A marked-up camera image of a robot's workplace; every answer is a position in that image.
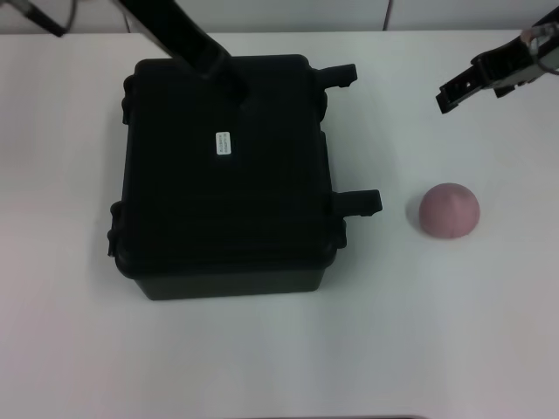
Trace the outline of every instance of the black case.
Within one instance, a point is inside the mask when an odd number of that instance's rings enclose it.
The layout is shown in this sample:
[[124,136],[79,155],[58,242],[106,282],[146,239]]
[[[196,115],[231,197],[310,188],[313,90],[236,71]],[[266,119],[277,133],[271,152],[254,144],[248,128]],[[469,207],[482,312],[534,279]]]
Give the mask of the black case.
[[125,81],[109,255],[150,299],[316,290],[346,245],[343,218],[382,209],[378,191],[336,194],[330,181],[324,90],[349,86],[354,65],[232,63],[250,88],[241,107],[174,59],[144,60]]

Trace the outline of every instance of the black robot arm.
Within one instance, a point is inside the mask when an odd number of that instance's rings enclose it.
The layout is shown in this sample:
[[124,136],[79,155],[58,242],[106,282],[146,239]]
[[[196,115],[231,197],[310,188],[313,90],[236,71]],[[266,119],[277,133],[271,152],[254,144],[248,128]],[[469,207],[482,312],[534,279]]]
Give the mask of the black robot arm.
[[174,0],[114,0],[171,57],[185,61],[202,79],[242,103],[245,81],[231,66],[231,55],[198,27]]
[[444,86],[437,96],[442,113],[482,89],[494,89],[497,98],[517,86],[539,79],[546,72],[559,75],[559,7],[532,28],[495,50],[483,52],[472,66]]

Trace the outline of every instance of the pink ball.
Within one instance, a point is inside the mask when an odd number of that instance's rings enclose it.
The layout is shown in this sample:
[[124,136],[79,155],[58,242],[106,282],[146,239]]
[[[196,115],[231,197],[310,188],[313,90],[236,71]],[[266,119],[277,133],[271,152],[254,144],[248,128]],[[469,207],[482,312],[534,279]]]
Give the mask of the pink ball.
[[480,220],[480,204],[472,191],[442,183],[427,192],[419,207],[419,223],[430,236],[458,238],[470,234]]

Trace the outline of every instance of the sticker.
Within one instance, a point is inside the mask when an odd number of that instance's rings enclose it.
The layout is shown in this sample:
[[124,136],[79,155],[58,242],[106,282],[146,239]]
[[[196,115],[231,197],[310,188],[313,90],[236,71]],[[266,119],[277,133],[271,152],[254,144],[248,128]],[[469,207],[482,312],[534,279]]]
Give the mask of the sticker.
[[231,135],[229,133],[216,133],[217,155],[231,154]]

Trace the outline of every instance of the white table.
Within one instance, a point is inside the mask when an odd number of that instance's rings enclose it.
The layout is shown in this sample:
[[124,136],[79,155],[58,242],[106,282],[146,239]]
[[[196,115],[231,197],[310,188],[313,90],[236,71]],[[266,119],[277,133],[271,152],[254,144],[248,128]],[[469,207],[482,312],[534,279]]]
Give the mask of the white table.
[[[439,86],[515,31],[219,35],[235,55],[356,63],[324,123],[335,186],[379,188],[318,292],[155,303],[107,257],[140,35],[0,37],[0,416],[557,417],[559,79],[443,116]],[[406,211],[439,182],[478,229]]]

